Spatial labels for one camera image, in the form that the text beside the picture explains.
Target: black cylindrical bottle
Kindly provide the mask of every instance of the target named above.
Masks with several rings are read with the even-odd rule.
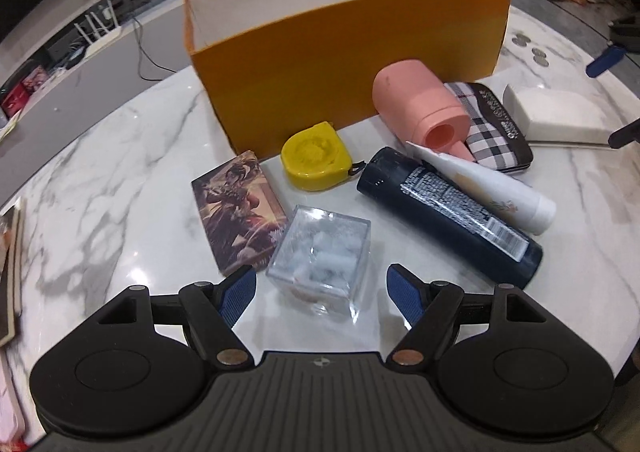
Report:
[[[431,165],[385,147],[367,164],[358,190],[436,237],[497,283],[524,288],[542,247],[476,203]]]

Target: white tube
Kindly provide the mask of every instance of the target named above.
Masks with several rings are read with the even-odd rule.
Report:
[[[410,141],[405,145],[411,157],[432,165],[464,193],[516,228],[540,235],[556,216],[556,204],[551,199],[517,179]]]

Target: plaid case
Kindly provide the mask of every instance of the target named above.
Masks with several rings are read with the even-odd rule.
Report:
[[[522,143],[526,143],[524,136],[489,88],[479,83],[460,82],[445,83],[445,86],[458,98],[471,118],[466,146],[479,164],[500,171],[530,165],[533,154],[528,144],[526,150],[522,150]],[[486,115],[491,113],[494,116],[491,119],[498,128],[482,115],[483,108]]]

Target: metal pin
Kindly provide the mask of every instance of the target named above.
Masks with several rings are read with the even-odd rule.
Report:
[[[424,360],[424,356],[415,349],[402,349],[396,351],[391,359],[399,366],[416,366]]]
[[[216,355],[216,359],[225,366],[239,366],[249,359],[242,349],[225,349]]]

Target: pink plastic cup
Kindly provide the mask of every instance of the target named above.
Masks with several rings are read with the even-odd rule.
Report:
[[[376,75],[373,105],[400,141],[475,161],[464,141],[471,120],[456,97],[420,60],[396,62]]]

